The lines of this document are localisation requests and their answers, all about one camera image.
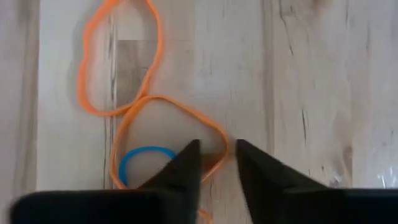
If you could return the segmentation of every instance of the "blue rubber band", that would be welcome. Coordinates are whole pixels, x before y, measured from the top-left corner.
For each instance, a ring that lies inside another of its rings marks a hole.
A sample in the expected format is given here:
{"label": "blue rubber band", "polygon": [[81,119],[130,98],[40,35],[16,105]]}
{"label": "blue rubber band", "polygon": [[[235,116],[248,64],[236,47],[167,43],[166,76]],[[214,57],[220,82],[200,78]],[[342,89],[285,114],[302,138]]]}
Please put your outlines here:
{"label": "blue rubber band", "polygon": [[159,152],[163,152],[164,154],[168,155],[171,159],[174,159],[174,157],[175,157],[175,152],[173,152],[170,149],[167,149],[166,147],[142,146],[142,147],[138,147],[138,148],[130,150],[129,152],[126,153],[126,155],[123,156],[123,158],[120,160],[120,164],[119,164],[119,178],[124,185],[127,185],[127,178],[126,178],[127,161],[131,157],[135,156],[137,153],[144,152],[144,151],[159,151]]}

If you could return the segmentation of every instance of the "wooden plank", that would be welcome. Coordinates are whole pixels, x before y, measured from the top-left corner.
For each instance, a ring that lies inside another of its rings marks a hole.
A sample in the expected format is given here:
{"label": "wooden plank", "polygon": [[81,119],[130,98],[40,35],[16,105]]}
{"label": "wooden plank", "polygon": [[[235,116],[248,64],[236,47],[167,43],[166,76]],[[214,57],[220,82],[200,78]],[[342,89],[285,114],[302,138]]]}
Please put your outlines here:
{"label": "wooden plank", "polygon": [[[266,148],[264,43],[261,1],[154,1],[164,22],[165,50],[150,93],[165,94],[201,110],[231,136]],[[122,2],[118,20],[118,104],[134,97],[152,62],[154,21],[143,3]],[[178,108],[151,102],[132,122],[125,150],[143,145],[181,150],[202,140],[203,153],[218,153],[220,137]],[[129,165],[130,187],[137,187],[168,159],[141,154]],[[201,207],[215,223],[249,222],[236,164],[231,159],[204,184]]]}
{"label": "wooden plank", "polygon": [[[40,3],[40,57],[37,130],[37,189],[102,189],[109,187],[107,158],[111,118],[83,111],[76,101],[76,75],[85,22],[101,1]],[[113,20],[105,19],[93,37],[88,72],[90,100],[110,109]]]}
{"label": "wooden plank", "polygon": [[0,0],[0,223],[35,188],[39,2]]}
{"label": "wooden plank", "polygon": [[273,11],[274,155],[327,185],[396,186],[396,2]]}

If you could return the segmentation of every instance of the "wood grain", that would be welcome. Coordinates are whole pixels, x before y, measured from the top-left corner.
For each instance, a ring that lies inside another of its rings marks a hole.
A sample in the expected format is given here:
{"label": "wood grain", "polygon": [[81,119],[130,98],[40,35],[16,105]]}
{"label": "wood grain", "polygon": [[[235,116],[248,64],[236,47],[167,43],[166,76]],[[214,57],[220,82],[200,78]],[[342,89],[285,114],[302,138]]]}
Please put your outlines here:
{"label": "wood grain", "polygon": [[274,155],[324,184],[395,187],[396,2],[273,10]]}
{"label": "wood grain", "polygon": [[39,2],[0,1],[0,223],[35,189]]}
{"label": "wood grain", "polygon": [[[41,1],[37,130],[38,189],[111,188],[108,154],[120,117],[76,103],[81,31],[100,1]],[[397,3],[393,0],[154,0],[165,50],[150,93],[206,113],[332,187],[396,187]],[[142,1],[123,1],[94,37],[89,95],[110,109],[134,98],[155,50]],[[120,150],[154,144],[178,152],[220,138],[164,102],[149,103]],[[136,187],[168,161],[129,163]],[[202,187],[215,223],[250,223],[233,156]]]}
{"label": "wood grain", "polygon": [[[83,26],[101,1],[40,3],[37,189],[103,189],[109,186],[107,158],[112,118],[83,111],[76,102],[76,74]],[[98,27],[88,72],[90,100],[114,106],[113,20]]]}

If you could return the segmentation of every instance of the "rubber band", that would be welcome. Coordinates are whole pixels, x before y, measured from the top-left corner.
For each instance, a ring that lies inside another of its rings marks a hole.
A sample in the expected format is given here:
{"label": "rubber band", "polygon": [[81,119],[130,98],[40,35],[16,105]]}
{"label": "rubber band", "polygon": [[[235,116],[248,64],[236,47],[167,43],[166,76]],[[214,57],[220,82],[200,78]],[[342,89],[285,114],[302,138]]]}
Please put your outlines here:
{"label": "rubber band", "polygon": [[[168,103],[175,105],[176,107],[182,109],[184,112],[192,115],[194,118],[201,121],[203,124],[213,128],[217,131],[220,136],[223,138],[224,143],[224,151],[221,159],[205,174],[203,174],[202,182],[208,179],[217,169],[219,169],[227,159],[229,154],[229,141],[228,136],[224,129],[216,122],[205,116],[204,114],[200,113],[197,110],[191,109],[168,96],[165,95],[148,95],[149,91],[149,81],[154,74],[156,68],[159,65],[160,58],[163,52],[163,32],[162,32],[162,23],[160,22],[160,16],[157,12],[157,9],[152,4],[150,0],[145,0],[145,3],[148,5],[153,17],[156,21],[156,31],[157,31],[157,47],[154,56],[154,61],[152,65],[148,68],[147,73],[141,83],[141,86],[138,89],[136,97],[133,99],[132,102],[116,108],[115,110],[97,110],[88,100],[87,93],[86,93],[86,71],[88,66],[88,61],[90,59],[90,46],[91,46],[91,37],[96,29],[96,26],[111,12],[111,10],[118,5],[121,0],[104,0],[102,5],[97,8],[96,12],[93,16],[87,21],[86,26],[83,31],[83,57],[80,62],[80,66],[78,69],[78,78],[76,83],[76,92],[77,92],[77,99],[79,105],[86,110],[87,112],[97,115],[97,116],[115,116],[115,115],[122,115],[124,114],[119,126],[116,130],[116,135],[114,138],[114,142],[112,145],[111,152],[109,153],[109,174],[112,178],[112,181],[119,189],[127,189],[126,185],[121,182],[116,172],[116,152],[118,151],[119,144],[124,137],[124,134],[127,130],[127,127],[136,117],[138,112],[142,109],[144,105],[146,105],[151,100],[164,100]],[[207,214],[203,210],[198,211],[199,214],[209,223],[213,223],[209,214]]]}
{"label": "rubber band", "polygon": [[173,152],[171,149],[168,149],[166,147],[142,146],[142,147],[138,147],[135,149],[131,149],[123,156],[123,158],[120,160],[120,164],[119,164],[119,178],[124,185],[127,185],[126,165],[127,165],[128,160],[131,159],[132,157],[134,157],[136,154],[138,154],[140,152],[145,152],[145,151],[163,152],[164,154],[168,155],[170,157],[170,159],[174,159],[174,157],[175,157],[175,152]]}

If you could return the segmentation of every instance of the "orange rubber band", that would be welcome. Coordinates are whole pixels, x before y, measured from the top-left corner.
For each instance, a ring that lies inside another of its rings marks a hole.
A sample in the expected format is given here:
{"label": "orange rubber band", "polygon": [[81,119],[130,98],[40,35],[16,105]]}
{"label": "orange rubber band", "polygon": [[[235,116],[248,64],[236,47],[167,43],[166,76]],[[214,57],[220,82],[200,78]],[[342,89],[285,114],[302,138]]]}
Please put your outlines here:
{"label": "orange rubber band", "polygon": [[[191,109],[171,98],[165,95],[148,95],[148,89],[149,89],[149,81],[153,73],[155,72],[159,62],[160,58],[163,52],[163,33],[162,33],[162,26],[160,22],[160,16],[159,13],[157,12],[157,9],[155,6],[151,3],[150,0],[145,0],[147,3],[151,13],[155,17],[156,21],[156,28],[157,28],[157,48],[156,48],[156,53],[154,56],[154,61],[152,62],[152,65],[149,67],[144,80],[141,83],[141,86],[137,92],[136,97],[133,99],[133,101],[129,104],[126,104],[124,106],[121,106],[119,108],[116,108],[115,110],[97,110],[88,100],[87,94],[86,94],[86,71],[87,71],[87,66],[88,66],[88,59],[90,57],[90,44],[91,44],[91,36],[94,33],[94,30],[96,26],[102,21],[103,18],[105,18],[111,10],[120,2],[121,0],[104,0],[102,5],[96,10],[94,15],[91,17],[91,19],[86,23],[85,29],[83,31],[83,58],[80,62],[80,67],[78,71],[78,80],[77,80],[77,98],[80,106],[86,110],[87,112],[91,114],[95,114],[98,116],[115,116],[115,115],[121,115],[124,114],[117,130],[116,130],[116,136],[113,142],[113,146],[109,155],[109,173],[110,176],[115,183],[115,185],[119,189],[127,189],[127,187],[121,182],[117,175],[117,168],[115,164],[115,158],[116,158],[116,152],[118,151],[119,143],[122,140],[124,133],[126,132],[127,128],[129,127],[130,123],[133,121],[133,119],[137,116],[138,112],[144,107],[150,100],[164,100],[167,101],[168,103],[171,103],[179,108],[181,108],[183,111],[185,111],[188,114],[191,114],[193,117],[201,121],[203,124],[215,129],[221,137],[223,138],[224,142],[224,153],[221,159],[205,174],[203,174],[202,177],[202,182],[204,182],[209,176],[214,174],[214,172],[217,171],[221,167],[221,165],[224,163],[224,161],[227,159],[228,154],[229,154],[229,143],[228,143],[228,135],[226,132],[223,130],[223,128],[217,124],[216,122],[212,121],[210,118],[202,114],[201,112]],[[203,210],[198,211],[199,214],[209,223],[212,224],[213,221],[209,214],[207,214]]]}

